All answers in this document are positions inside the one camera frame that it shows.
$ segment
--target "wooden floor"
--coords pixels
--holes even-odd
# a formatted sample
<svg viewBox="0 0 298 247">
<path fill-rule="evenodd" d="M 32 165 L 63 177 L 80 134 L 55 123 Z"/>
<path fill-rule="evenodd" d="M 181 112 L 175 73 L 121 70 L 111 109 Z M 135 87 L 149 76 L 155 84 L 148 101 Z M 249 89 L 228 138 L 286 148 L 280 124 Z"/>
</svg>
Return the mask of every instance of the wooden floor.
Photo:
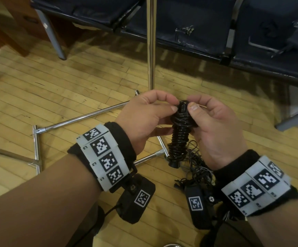
<svg viewBox="0 0 298 247">
<path fill-rule="evenodd" d="M 0 26 L 30 51 L 20 57 L 8 47 L 0 49 L 0 148 L 34 156 L 32 125 L 41 127 L 129 100 L 134 90 L 147 90 L 146 44 L 102 31 L 86 32 L 83 40 L 60 60 L 52 45 L 28 36 L 0 4 Z M 242 122 L 248 146 L 267 155 L 293 177 L 298 188 L 298 128 L 275 130 L 280 120 L 276 101 L 283 88 L 273 79 L 157 49 L 156 88 L 179 99 L 207 93 L 233 108 Z M 40 135 L 44 166 L 65 155 L 78 134 L 113 121 L 120 110 L 93 117 Z M 142 158 L 160 149 L 150 139 Z M 94 246 L 163 246 L 180 243 L 198 246 L 205 231 L 191 223 L 185 196 L 174 185 L 185 176 L 162 158 L 143 163 L 139 173 L 156 185 L 156 193 L 141 221 L 130 225 L 116 213 L 108 216 Z M 35 175 L 23 163 L 0 158 L 0 195 Z M 103 193 L 105 211 L 122 191 Z"/>
</svg>

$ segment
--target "person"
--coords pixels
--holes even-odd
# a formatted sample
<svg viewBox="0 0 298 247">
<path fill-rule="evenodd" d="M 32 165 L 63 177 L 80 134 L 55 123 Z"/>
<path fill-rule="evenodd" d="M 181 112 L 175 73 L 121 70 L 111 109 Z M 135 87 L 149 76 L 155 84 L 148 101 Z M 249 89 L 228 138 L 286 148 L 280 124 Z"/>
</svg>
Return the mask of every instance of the person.
<svg viewBox="0 0 298 247">
<path fill-rule="evenodd" d="M 188 110 L 198 124 L 194 137 L 206 164 L 215 172 L 234 163 L 247 151 L 235 113 L 209 95 L 190 95 Z M 169 117 L 177 98 L 152 90 L 130 100 L 116 118 L 139 154 L 149 137 L 168 135 Z M 66 246 L 101 190 L 93 175 L 67 154 L 47 170 L 0 196 L 0 246 Z M 248 222 L 264 246 L 298 246 L 298 199 Z"/>
</svg>

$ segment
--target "person's left hand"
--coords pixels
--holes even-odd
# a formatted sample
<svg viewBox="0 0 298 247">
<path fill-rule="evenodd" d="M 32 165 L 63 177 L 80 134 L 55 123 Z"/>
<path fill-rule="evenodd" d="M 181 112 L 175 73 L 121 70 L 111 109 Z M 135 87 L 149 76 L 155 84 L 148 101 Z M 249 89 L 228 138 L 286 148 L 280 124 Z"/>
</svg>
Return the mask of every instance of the person's left hand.
<svg viewBox="0 0 298 247">
<path fill-rule="evenodd" d="M 153 104 L 155 101 L 169 104 Z M 171 127 L 156 127 L 171 124 L 170 116 L 177 111 L 178 99 L 167 92 L 151 90 L 142 93 L 127 103 L 115 120 L 129 137 L 136 155 L 141 153 L 150 137 L 172 134 Z"/>
</svg>

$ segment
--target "wooden cabinet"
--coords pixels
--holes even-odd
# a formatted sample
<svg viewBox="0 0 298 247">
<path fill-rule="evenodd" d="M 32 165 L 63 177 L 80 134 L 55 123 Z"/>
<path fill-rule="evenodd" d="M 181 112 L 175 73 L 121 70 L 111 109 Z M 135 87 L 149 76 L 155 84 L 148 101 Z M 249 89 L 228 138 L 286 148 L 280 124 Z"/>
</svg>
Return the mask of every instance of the wooden cabinet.
<svg viewBox="0 0 298 247">
<path fill-rule="evenodd" d="M 0 0 L 14 17 L 17 24 L 28 34 L 49 41 L 36 11 L 30 6 L 30 0 Z M 83 30 L 75 27 L 72 22 L 60 17 L 48 15 L 60 44 L 65 47 L 72 45 Z"/>
</svg>

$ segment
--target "chair seat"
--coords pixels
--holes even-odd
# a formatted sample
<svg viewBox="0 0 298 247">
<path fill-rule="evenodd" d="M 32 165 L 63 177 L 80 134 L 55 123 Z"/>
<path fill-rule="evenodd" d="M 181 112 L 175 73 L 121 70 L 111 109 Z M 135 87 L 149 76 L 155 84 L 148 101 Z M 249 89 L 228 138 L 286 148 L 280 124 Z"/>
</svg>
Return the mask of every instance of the chair seat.
<svg viewBox="0 0 298 247">
<path fill-rule="evenodd" d="M 211 55 L 223 54 L 236 0 L 157 0 L 158 40 Z M 147 7 L 144 4 L 126 25 L 125 31 L 147 35 Z M 190 35 L 176 29 L 193 27 Z"/>
<path fill-rule="evenodd" d="M 238 16 L 236 36 L 234 42 L 235 56 L 232 65 L 249 66 L 257 69 L 298 78 L 298 50 L 289 51 L 271 58 L 271 52 L 250 46 L 248 39 L 260 28 L 260 24 L 273 20 L 279 27 L 287 27 L 298 20 L 298 12 L 287 12 L 286 8 L 278 7 L 278 12 L 256 8 L 254 5 L 245 5 Z"/>
<path fill-rule="evenodd" d="M 111 27 L 140 0 L 32 0 L 32 6 Z"/>
</svg>

